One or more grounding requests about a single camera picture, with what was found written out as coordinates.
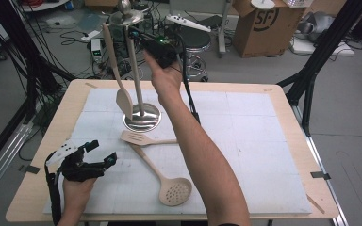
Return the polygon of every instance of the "wooden utensil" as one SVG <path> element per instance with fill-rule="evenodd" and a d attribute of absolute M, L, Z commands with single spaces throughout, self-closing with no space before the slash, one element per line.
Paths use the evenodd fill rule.
<path fill-rule="evenodd" d="M 140 146 L 131 143 L 130 146 L 149 165 L 149 167 L 151 167 L 160 179 L 158 198 L 161 203 L 169 206 L 176 206 L 189 199 L 190 192 L 192 191 L 192 183 L 187 178 L 169 179 L 164 177 L 148 156 L 146 156 Z"/>
<path fill-rule="evenodd" d="M 133 115 L 133 104 L 130 97 L 130 94 L 125 89 L 122 79 L 120 78 L 119 69 L 117 67 L 117 58 L 114 54 L 113 40 L 111 39 L 110 32 L 108 30 L 107 24 L 102 24 L 103 34 L 105 39 L 106 48 L 108 51 L 108 56 L 110 60 L 111 68 L 113 69 L 114 76 L 116 77 L 117 83 L 119 84 L 120 89 L 117 91 L 116 103 L 125 116 L 132 120 Z"/>
<path fill-rule="evenodd" d="M 151 139 L 144 134 L 123 130 L 120 139 L 140 146 L 149 144 L 172 144 L 177 143 L 176 139 Z"/>

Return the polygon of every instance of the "wrist strap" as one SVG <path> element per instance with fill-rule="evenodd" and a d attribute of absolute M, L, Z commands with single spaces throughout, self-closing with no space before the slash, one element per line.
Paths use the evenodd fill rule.
<path fill-rule="evenodd" d="M 58 222 L 61 219 L 61 206 L 60 206 L 60 193 L 58 192 L 58 180 L 57 175 L 54 173 L 49 173 L 48 167 L 46 167 L 46 161 L 48 161 L 51 156 L 55 152 L 49 154 L 49 156 L 45 160 L 45 175 L 46 175 L 46 182 L 49 187 L 49 195 L 51 197 L 51 210 L 52 210 L 52 219 L 55 225 L 58 225 Z"/>

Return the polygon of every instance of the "concrete floor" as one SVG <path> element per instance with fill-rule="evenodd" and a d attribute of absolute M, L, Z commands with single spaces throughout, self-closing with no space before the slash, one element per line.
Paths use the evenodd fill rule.
<path fill-rule="evenodd" d="M 38 14 L 42 18 L 70 15 L 78 22 L 91 15 L 89 10 L 64 11 L 61 8 Z M 84 31 L 89 33 L 88 25 Z M 83 43 L 61 45 L 58 33 L 44 33 L 53 54 L 71 73 L 88 68 L 91 54 Z M 286 51 L 279 57 L 240 58 L 233 47 L 223 58 L 217 58 L 217 43 L 200 54 L 206 61 L 209 82 L 275 84 L 298 72 L 309 56 L 297 56 Z M 145 64 L 142 80 L 149 80 Z M 19 78 L 10 60 L 0 61 L 0 132 L 24 101 Z M 330 173 L 331 183 L 350 225 L 362 225 L 362 51 L 354 56 L 339 56 L 329 60 L 321 70 L 314 91 L 311 134 L 322 162 Z M 22 149 L 22 155 L 32 158 L 41 142 L 41 133 L 35 135 Z M 9 223 L 5 214 L 25 173 L 19 170 L 28 162 L 16 156 L 0 180 L 0 225 L 52 225 L 52 223 Z M 254 225 L 266 225 L 264 220 L 254 220 Z M 162 222 L 177 225 L 176 222 Z M 276 220 L 273 225 L 331 225 L 328 220 Z"/>

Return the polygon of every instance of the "black metal frame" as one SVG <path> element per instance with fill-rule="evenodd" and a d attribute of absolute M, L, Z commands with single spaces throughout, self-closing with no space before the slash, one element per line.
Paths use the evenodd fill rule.
<path fill-rule="evenodd" d="M 298 105 L 299 99 L 305 93 L 302 127 L 307 136 L 310 136 L 309 121 L 316 77 L 361 14 L 362 0 L 348 0 L 304 67 L 298 73 L 277 83 L 281 87 L 293 83 L 286 93 L 291 105 Z"/>
<path fill-rule="evenodd" d="M 38 98 L 37 89 L 40 89 L 45 94 L 53 94 L 60 90 L 61 85 L 56 81 L 53 73 L 68 81 L 72 81 L 76 79 L 76 77 L 63 71 L 42 57 L 34 41 L 26 31 L 18 12 L 16 12 L 9 0 L 0 0 L 0 24 L 10 37 L 10 41 L 25 60 L 25 71 L 23 68 L 17 68 L 23 75 L 26 75 L 27 78 L 27 98 L 0 134 L 1 151 L 21 120 L 25 117 L 24 123 L 28 123 L 35 115 Z M 14 60 L 13 55 L 8 49 L 8 44 L 2 40 L 1 37 L 0 44 L 4 47 L 4 50 L 7 51 L 11 59 Z"/>

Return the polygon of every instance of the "person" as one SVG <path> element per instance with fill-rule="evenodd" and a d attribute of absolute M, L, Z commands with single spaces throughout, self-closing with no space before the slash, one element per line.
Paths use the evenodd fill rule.
<path fill-rule="evenodd" d="M 149 53 L 144 52 L 144 57 L 152 71 L 158 100 L 170 118 L 189 174 L 204 202 L 208 225 L 250 225 L 248 206 L 236 175 L 181 98 L 178 63 L 162 69 Z M 65 207 L 59 225 L 77 224 L 95 180 L 64 181 Z"/>

